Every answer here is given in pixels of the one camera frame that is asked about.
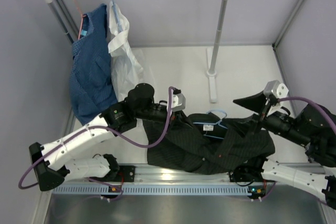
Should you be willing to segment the black pinstriped shirt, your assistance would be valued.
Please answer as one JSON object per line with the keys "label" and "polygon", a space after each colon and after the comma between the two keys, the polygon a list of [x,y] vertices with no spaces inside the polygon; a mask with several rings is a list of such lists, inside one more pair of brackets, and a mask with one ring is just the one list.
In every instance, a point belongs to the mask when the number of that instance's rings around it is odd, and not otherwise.
{"label": "black pinstriped shirt", "polygon": [[228,127],[223,140],[204,136],[189,116],[180,116],[165,138],[147,151],[147,163],[203,175],[231,172],[243,163],[275,153],[268,131],[247,136],[247,118],[222,119]]}

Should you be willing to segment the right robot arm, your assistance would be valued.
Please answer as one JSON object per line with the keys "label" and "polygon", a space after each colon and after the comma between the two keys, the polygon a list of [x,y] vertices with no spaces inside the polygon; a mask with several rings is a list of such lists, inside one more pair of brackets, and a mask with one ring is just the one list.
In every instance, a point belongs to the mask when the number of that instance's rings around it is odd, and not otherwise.
{"label": "right robot arm", "polygon": [[[302,101],[307,105],[296,118],[271,108],[285,101]],[[325,107],[303,97],[285,97],[283,93],[260,92],[235,99],[235,104],[254,112],[248,121],[249,133],[261,129],[277,134],[305,148],[305,154],[327,169],[325,175],[304,172],[281,165],[269,158],[258,158],[244,168],[250,180],[280,182],[305,191],[335,208],[335,115]]]}

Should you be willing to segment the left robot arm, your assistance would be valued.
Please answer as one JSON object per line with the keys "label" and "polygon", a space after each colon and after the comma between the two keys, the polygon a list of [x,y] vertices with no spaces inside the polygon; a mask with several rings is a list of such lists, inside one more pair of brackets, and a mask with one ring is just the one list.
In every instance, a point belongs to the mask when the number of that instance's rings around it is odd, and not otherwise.
{"label": "left robot arm", "polygon": [[[123,101],[113,104],[80,129],[51,143],[32,144],[29,147],[31,166],[24,175],[34,171],[40,191],[50,191],[65,181],[81,178],[104,184],[114,181],[119,174],[119,165],[113,155],[89,159],[76,159],[76,155],[114,137],[139,148],[153,148],[163,141],[169,124],[185,105],[185,96],[175,87],[169,87],[167,105],[161,105],[154,102],[154,88],[150,84],[138,84]],[[138,120],[164,124],[154,143],[144,145],[124,136],[125,132],[136,128]]]}

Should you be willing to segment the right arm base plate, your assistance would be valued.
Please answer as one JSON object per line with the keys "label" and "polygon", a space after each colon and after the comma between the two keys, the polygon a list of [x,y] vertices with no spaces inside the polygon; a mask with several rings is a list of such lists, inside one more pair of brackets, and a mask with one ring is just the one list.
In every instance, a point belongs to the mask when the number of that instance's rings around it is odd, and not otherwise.
{"label": "right arm base plate", "polygon": [[246,187],[250,201],[262,201],[269,193],[268,181],[261,175],[263,170],[248,165],[240,165],[229,172],[230,182],[240,187]]}

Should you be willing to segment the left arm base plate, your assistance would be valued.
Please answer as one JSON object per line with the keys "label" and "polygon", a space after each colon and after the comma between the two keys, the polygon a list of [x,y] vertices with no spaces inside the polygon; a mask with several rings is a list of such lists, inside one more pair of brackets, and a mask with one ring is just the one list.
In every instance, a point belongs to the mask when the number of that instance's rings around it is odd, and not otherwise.
{"label": "left arm base plate", "polygon": [[121,165],[118,170],[108,172],[104,177],[90,177],[100,182],[134,182],[135,166]]}

